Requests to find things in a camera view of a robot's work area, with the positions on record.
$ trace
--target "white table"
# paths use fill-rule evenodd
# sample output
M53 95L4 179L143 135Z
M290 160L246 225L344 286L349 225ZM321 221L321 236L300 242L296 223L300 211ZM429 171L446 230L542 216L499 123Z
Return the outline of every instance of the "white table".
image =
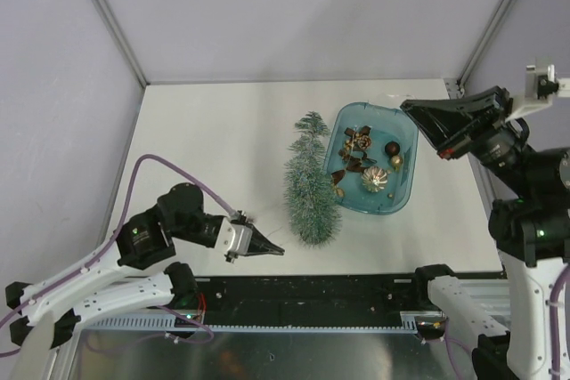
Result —
M400 273L431 263L447 263L455 271L499 271L467 158L441 160L422 135L411 198L401 211L376 216L341 208L342 231L320 249L303 247L289 231L283 165L291 157L288 146L297 138L295 122L315 110L332 128L339 110L350 102L393 108L406 95L447 98L441 79L149 86L110 230L117 224L135 160L153 153L194 174L234 209L252 214L257 228L286 251L283 257L241 258L229 264L217 252L177 240L177 259L198 276ZM153 206L157 197L182 181L147 161L129 217ZM223 212L208 197L205 210Z

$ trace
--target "miniature christmas tree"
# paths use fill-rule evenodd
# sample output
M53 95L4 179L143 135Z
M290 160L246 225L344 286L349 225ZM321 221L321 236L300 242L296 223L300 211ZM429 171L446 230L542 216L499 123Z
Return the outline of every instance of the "miniature christmas tree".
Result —
M305 244L320 246L340 229L340 212L330 175L322 168L325 149L320 139L330 132L321 115L314 111L295 127L301 137L290 146L295 157L285 164L290 227Z

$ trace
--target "gray wall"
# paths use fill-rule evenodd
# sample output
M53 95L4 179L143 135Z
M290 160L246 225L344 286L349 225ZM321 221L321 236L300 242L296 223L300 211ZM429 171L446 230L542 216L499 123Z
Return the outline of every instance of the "gray wall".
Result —
M467 84L468 94L493 85L512 93L525 88L525 66L550 57L558 74L570 77L570 0L517 0L497 37ZM538 150L570 146L570 100L526 118L530 143ZM495 181L501 198L510 192Z
M456 77L499 0L109 0L157 81Z
M94 247L142 90L90 0L0 0L0 11L4 290ZM12 364L0 360L0 379Z

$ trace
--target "blue plastic container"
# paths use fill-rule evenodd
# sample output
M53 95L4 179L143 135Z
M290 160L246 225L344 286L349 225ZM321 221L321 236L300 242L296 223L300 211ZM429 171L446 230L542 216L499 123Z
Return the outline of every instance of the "blue plastic container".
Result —
M401 110L374 106L367 102L354 102L345 106L338 113L324 165L327 174L345 169L346 163L338 154L349 138L345 135L345 130L352 128L358 131L365 125L371 128L372 145L366 150L368 157L375 159L376 165L380 168L390 168L394 171L389 164L390 159L384 151L384 146L390 141L396 141L400 144L403 167L388 176L386 188L378 193L369 192L364 188L361 174L346 172L338 184L345 192L345 196L338 197L337 200L341 206L361 213L392 214L402 209L410 199L418 149L418 127ZM362 153L355 152L354 156L359 158ZM388 194L393 194L394 197L389 198Z

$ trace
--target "robotic arm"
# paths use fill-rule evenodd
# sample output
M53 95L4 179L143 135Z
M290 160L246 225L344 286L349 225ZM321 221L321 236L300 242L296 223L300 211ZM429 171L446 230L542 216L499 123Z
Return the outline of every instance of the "robotic arm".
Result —
M416 271L419 291L448 314L480 378L570 373L565 317L558 316L554 293L570 259L570 149L535 151L522 119L551 105L552 97L568 96L567 87L554 66L529 66L519 96L495 86L459 100L402 104L441 158L471 153L518 196L495 200L489 219L509 277L510 332L473 304L449 267Z
M214 248L229 263L239 256L284 254L242 213L235 218L210 215L204 213L203 206L204 196L199 187L178 184L161 196L154 207L126 222L108 248L104 249L109 242L103 243L84 259L40 283L9 285L6 302L12 309L29 300L20 311L22 318L10 325L12 341L21 345L47 312L58 319L52 345L55 347L98 319L143 307L174 306L181 298L193 298L198 294L198 286L190 267L180 263L173 263L152 277L105 288L119 279L140 276L153 264L173 257L174 238ZM77 270L80 271L77 276L54 287ZM41 291L47 292L34 298Z

